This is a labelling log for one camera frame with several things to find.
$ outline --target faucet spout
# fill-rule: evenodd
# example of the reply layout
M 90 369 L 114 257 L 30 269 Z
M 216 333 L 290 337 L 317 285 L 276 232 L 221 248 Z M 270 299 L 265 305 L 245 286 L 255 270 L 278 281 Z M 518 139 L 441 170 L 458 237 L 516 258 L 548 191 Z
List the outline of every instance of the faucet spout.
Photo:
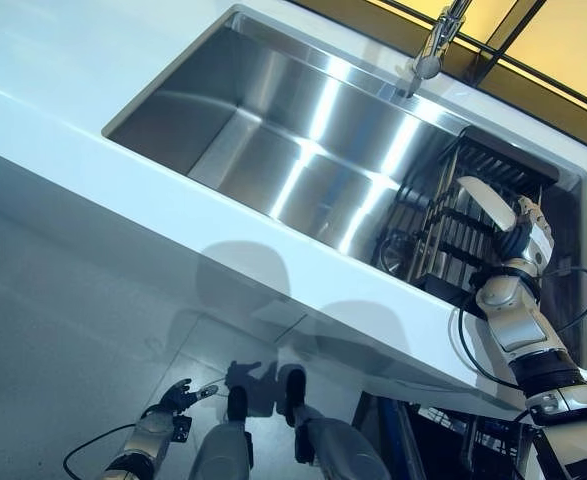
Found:
M 412 84 L 416 84 L 416 79 L 421 82 L 440 73 L 444 55 L 449 48 L 449 44 L 453 41 L 457 32 L 460 31 L 465 20 L 464 12 L 466 12 L 470 3 L 471 0 L 454 0 L 450 6 L 444 7 L 420 53 L 411 63 L 411 70 L 414 75 Z

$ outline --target wire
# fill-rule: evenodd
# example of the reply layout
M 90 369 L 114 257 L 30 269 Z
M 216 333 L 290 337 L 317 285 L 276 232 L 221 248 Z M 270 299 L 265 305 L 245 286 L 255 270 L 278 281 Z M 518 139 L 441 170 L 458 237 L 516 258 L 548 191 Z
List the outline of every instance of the wire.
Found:
M 134 424 L 134 423 L 129 423 L 128 425 L 122 425 L 121 427 L 114 428 L 113 430 L 109 430 L 108 432 L 106 432 L 106 433 L 103 433 L 102 435 L 99 435 L 99 436 L 95 437 L 94 439 L 92 439 L 92 440 L 89 440 L 88 442 L 86 442 L 86 443 L 83 443 L 83 444 L 82 444 L 82 445 L 80 445 L 79 447 L 77 447 L 77 448 L 75 448 L 75 449 L 71 450 L 71 451 L 70 451 L 70 452 L 69 452 L 69 453 L 66 455 L 66 457 L 64 457 L 64 460 L 62 461 L 62 467 L 64 468 L 64 471 L 66 472 L 66 474 L 67 474 L 69 477 L 71 477 L 73 480 L 82 480 L 82 479 L 81 479 L 80 477 L 78 477 L 78 476 L 77 476 L 75 473 L 73 473 L 73 471 L 70 469 L 70 467 L 69 467 L 69 465 L 68 465 L 68 461 L 69 461 L 69 459 L 70 459 L 70 458 L 71 458 L 73 455 L 75 455 L 77 452 L 79 452 L 79 451 L 80 451 L 80 450 L 82 450 L 83 448 L 86 448 L 86 447 L 88 447 L 88 446 L 89 446 L 89 445 L 91 445 L 92 443 L 95 443 L 95 442 L 97 442 L 98 440 L 101 440 L 101 439 L 103 439 L 104 437 L 106 437 L 106 436 L 108 436 L 108 435 L 111 435 L 112 433 L 115 433 L 115 432 L 117 432 L 117 431 L 119 431 L 119 430 L 124 430 L 125 428 L 131 428 L 131 427 L 134 427 L 134 426 L 135 426 L 135 424 Z
M 487 372 L 484 369 L 484 367 L 482 367 L 482 365 L 480 365 L 480 363 L 475 359 L 475 357 L 473 356 L 473 354 L 469 350 L 469 347 L 466 344 L 466 340 L 464 339 L 464 310 L 466 309 L 466 307 L 468 306 L 468 304 L 471 302 L 472 299 L 473 299 L 473 296 L 469 295 L 466 298 L 466 300 L 464 300 L 464 303 L 462 303 L 462 306 L 458 310 L 458 316 L 457 316 L 457 332 L 460 335 L 460 342 L 462 343 L 462 348 L 464 349 L 464 352 L 466 352 L 466 356 L 469 357 L 469 360 L 471 360 L 471 363 L 473 363 L 473 365 L 475 365 L 475 368 L 477 368 L 478 371 L 482 375 L 484 375 L 486 378 L 488 378 L 489 380 L 493 380 L 495 383 L 499 383 L 500 385 L 504 385 L 505 387 L 514 388 L 516 390 L 522 390 L 519 386 L 515 385 L 514 383 L 510 383 L 510 382 L 507 382 L 506 380 L 502 380 L 500 378 L 497 378 L 495 375 L 491 375 L 489 372 Z
M 523 412 L 521 412 L 517 417 L 515 417 L 512 421 L 519 423 L 521 422 L 524 417 L 526 417 L 529 414 L 528 410 L 524 410 Z M 522 475 L 520 473 L 520 471 L 517 469 L 517 465 L 515 464 L 515 460 L 513 460 L 513 457 L 511 457 L 511 455 L 508 455 L 509 460 L 511 461 L 511 468 L 513 469 L 513 473 L 515 473 L 515 476 L 518 478 L 518 480 L 526 480 L 524 478 L 524 475 Z
M 213 380 L 212 382 L 209 382 L 206 385 L 200 387 L 200 390 L 202 390 L 203 388 L 206 388 L 206 387 L 210 387 L 211 385 L 214 385 L 216 383 L 220 383 L 223 380 L 226 380 L 226 377 L 222 377 L 222 378 L 218 378 L 217 380 Z M 215 396 L 222 397 L 222 398 L 229 398 L 228 395 L 224 395 L 223 393 L 216 393 Z
M 550 273 L 545 273 L 544 275 L 542 275 L 542 277 L 554 277 L 554 276 L 566 274 L 566 273 L 569 273 L 569 272 L 572 272 L 572 271 L 573 272 L 582 272 L 582 273 L 586 273 L 587 274 L 587 268 L 584 268 L 584 267 L 568 267 L 568 268 L 562 268 L 560 270 L 555 270 L 555 271 L 550 272 Z M 559 333 L 562 333 L 565 330 L 568 330 L 569 328 L 573 328 L 578 323 L 580 323 L 584 319 L 584 317 L 586 317 L 586 316 L 587 316 L 587 307 L 586 307 L 586 309 L 582 313 L 580 313 L 577 317 L 575 317 L 569 323 L 567 323 L 566 325 L 564 325 L 561 328 L 558 328 L 556 330 L 556 332 L 559 334 Z
M 529 414 L 528 410 L 524 410 L 522 413 L 520 413 L 517 417 L 515 417 L 513 420 L 511 420 L 512 422 L 516 422 L 519 423 L 522 420 L 524 420 L 524 417 L 526 417 Z
M 518 478 L 518 480 L 526 480 L 526 478 L 524 478 L 524 475 L 522 475 L 520 471 L 517 469 L 517 465 L 515 465 L 515 460 L 513 460 L 513 457 L 511 457 L 510 455 L 509 460 L 511 462 L 511 468 L 513 469 L 513 473 L 515 473 L 515 476 Z
M 389 264 L 386 262 L 386 249 L 389 248 L 390 244 L 391 239 L 390 237 L 387 237 L 380 245 L 380 263 L 382 264 L 382 268 L 386 273 L 388 273 L 389 275 L 393 275 L 393 272 L 391 271 Z

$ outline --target metal rack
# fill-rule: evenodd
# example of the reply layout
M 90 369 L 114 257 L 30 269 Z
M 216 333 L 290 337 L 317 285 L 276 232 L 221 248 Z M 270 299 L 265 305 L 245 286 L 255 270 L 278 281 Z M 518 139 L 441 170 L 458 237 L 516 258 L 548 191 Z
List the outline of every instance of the metal rack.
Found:
M 473 289 L 471 276 L 495 262 L 494 226 L 455 181 L 472 175 L 512 207 L 520 195 L 540 202 L 558 180 L 554 167 L 474 127 L 467 128 L 437 162 L 407 175 L 382 232 L 379 268 L 459 305 Z

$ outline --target floor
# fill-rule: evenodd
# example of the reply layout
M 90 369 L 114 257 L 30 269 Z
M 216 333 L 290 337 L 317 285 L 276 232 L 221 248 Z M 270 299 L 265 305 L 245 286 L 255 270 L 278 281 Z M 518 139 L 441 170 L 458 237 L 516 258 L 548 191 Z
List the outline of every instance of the floor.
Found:
M 193 417 L 190 437 L 185 445 L 171 446 L 158 478 L 186 478 L 202 439 L 213 426 L 224 421 L 226 383 L 243 385 L 249 395 L 246 429 L 253 435 L 252 479 L 323 478 L 318 468 L 295 462 L 293 430 L 279 413 L 286 372 L 292 365 L 302 365 L 307 372 L 309 405 L 326 416 L 351 422 L 359 392 L 349 391 L 320 375 L 312 364 L 304 364 L 287 348 L 276 349 L 273 344 L 210 317 L 198 318 L 150 402 L 157 401 L 167 388 L 184 377 L 193 379 L 194 388 L 216 382 L 220 390 L 189 409 L 188 414 Z

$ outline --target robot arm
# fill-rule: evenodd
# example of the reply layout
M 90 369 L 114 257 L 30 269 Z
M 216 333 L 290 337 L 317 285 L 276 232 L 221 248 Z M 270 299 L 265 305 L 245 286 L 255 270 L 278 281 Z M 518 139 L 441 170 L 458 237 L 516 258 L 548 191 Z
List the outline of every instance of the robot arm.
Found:
M 536 425 L 540 466 L 547 479 L 587 479 L 587 380 L 540 312 L 535 277 L 553 251 L 551 229 L 539 206 L 519 200 L 519 217 L 489 186 L 473 177 L 459 183 L 502 230 L 502 259 L 476 294 L 493 338 L 526 396 Z
M 171 442 L 186 442 L 191 417 L 180 415 L 195 402 L 218 390 L 209 386 L 189 393 L 190 379 L 181 380 L 164 394 L 160 403 L 146 409 L 121 451 L 100 480 L 153 480 Z

